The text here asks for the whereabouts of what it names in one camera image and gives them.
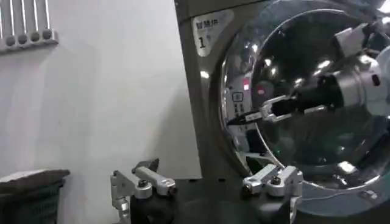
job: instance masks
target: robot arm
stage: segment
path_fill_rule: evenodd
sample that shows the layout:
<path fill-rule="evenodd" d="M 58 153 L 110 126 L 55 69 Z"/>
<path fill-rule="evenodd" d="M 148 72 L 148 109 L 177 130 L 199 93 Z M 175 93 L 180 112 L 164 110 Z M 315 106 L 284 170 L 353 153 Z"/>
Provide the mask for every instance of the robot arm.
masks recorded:
<path fill-rule="evenodd" d="M 377 59 L 364 53 L 376 25 L 377 22 L 361 24 L 337 33 L 338 67 L 333 72 L 318 74 L 316 85 L 268 100 L 257 111 L 236 117 L 227 125 L 246 125 L 259 120 L 278 122 L 295 114 L 334 111 L 354 105 L 364 105 L 373 116 L 387 116 L 390 113 L 390 74 L 386 67 L 390 48 L 382 51 Z"/>

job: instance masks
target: metal clamp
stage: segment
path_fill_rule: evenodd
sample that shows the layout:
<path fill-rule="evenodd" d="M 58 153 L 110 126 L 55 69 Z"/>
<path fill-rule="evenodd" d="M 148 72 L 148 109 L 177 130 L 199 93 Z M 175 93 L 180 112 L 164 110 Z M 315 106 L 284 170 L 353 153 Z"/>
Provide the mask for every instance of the metal clamp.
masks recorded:
<path fill-rule="evenodd" d="M 131 195 L 138 199 L 147 199 L 153 193 L 152 185 L 149 182 L 143 181 L 134 175 L 125 177 L 119 171 L 114 171 L 111 176 L 111 187 L 112 192 L 115 193 L 113 199 Z"/>
<path fill-rule="evenodd" d="M 136 168 L 134 174 L 142 180 L 152 183 L 159 195 L 171 195 L 176 191 L 176 182 L 173 179 L 163 177 L 147 167 Z"/>
<path fill-rule="evenodd" d="M 271 121 L 271 122 L 278 122 L 282 121 L 284 119 L 290 118 L 292 114 L 284 114 L 281 116 L 276 116 L 272 112 L 272 106 L 274 103 L 283 101 L 283 100 L 288 100 L 289 97 L 286 95 L 279 96 L 270 100 L 267 100 L 263 103 L 262 107 L 260 107 L 260 110 L 255 113 L 250 113 L 249 115 L 245 116 L 245 121 L 246 123 L 251 123 L 255 122 L 257 120 L 262 119 L 263 121 Z"/>
<path fill-rule="evenodd" d="M 249 192 L 258 194 L 265 184 L 278 174 L 278 167 L 273 164 L 268 164 L 265 168 L 257 172 L 251 177 L 247 177 L 243 180 L 243 185 Z"/>
<path fill-rule="evenodd" d="M 272 112 L 272 105 L 274 103 L 277 103 L 277 102 L 280 102 L 283 100 L 288 100 L 288 99 L 289 99 L 288 96 L 283 95 L 283 96 L 279 96 L 279 97 L 265 101 L 263 103 L 263 106 L 260 108 L 260 111 L 263 114 L 263 120 L 264 121 L 278 122 L 278 121 L 282 121 L 284 119 L 290 118 L 292 116 L 292 114 L 284 114 L 281 116 L 276 116 Z"/>
<path fill-rule="evenodd" d="M 252 177 L 243 180 L 244 189 L 252 195 L 261 191 L 267 192 L 274 197 L 291 195 L 290 222 L 292 223 L 297 214 L 297 205 L 302 201 L 303 174 L 296 167 L 288 166 L 278 171 L 278 167 L 268 164 Z"/>

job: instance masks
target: button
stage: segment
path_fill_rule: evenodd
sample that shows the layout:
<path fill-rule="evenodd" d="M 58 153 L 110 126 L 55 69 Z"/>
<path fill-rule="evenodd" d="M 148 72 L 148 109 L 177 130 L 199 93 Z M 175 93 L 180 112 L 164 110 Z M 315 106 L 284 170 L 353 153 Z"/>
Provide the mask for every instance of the button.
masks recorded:
<path fill-rule="evenodd" d="M 241 103 L 244 100 L 244 94 L 243 92 L 234 92 L 232 94 L 233 102 L 235 103 Z"/>

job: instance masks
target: cable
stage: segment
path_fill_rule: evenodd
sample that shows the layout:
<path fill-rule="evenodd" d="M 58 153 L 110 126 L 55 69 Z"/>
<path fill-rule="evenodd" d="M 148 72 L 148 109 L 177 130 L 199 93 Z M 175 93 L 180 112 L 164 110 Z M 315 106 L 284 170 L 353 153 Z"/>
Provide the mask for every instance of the cable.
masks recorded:
<path fill-rule="evenodd" d="M 340 195 L 347 195 L 347 194 L 353 194 L 353 193 L 355 193 L 355 192 L 343 192 L 343 193 L 338 193 L 338 194 L 334 194 L 334 195 L 330 195 L 330 196 L 326 196 L 326 197 L 304 198 L 302 200 L 303 201 L 326 200 L 326 199 L 331 199 L 333 197 L 337 197 L 337 196 L 340 196 Z"/>

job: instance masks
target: number 1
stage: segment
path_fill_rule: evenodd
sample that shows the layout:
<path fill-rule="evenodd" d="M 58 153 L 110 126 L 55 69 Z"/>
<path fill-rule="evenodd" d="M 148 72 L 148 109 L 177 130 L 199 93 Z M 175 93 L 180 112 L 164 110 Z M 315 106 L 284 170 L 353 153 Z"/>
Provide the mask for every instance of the number 1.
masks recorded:
<path fill-rule="evenodd" d="M 200 41 L 200 47 L 199 48 L 205 48 L 206 46 L 203 44 L 203 37 L 199 37 Z"/>

